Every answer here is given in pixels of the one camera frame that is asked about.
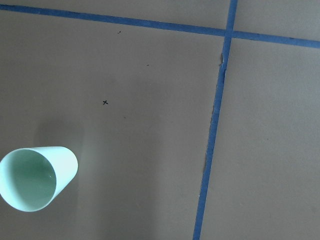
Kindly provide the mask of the light green plastic cup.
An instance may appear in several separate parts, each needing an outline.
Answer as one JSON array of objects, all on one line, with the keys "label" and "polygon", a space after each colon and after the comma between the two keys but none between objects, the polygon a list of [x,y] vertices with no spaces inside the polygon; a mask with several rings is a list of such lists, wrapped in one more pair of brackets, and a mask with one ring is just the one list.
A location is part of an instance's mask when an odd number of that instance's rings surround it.
[{"label": "light green plastic cup", "polygon": [[0,161],[0,195],[19,211],[42,210],[72,181],[78,166],[63,146],[15,149]]}]

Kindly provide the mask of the brown paper table cover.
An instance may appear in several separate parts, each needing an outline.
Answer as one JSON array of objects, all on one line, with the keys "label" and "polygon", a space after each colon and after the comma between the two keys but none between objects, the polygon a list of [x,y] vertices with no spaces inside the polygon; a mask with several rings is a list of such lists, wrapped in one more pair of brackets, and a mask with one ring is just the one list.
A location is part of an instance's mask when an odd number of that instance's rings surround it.
[{"label": "brown paper table cover", "polygon": [[3,0],[0,154],[75,178],[3,240],[317,240],[317,0]]}]

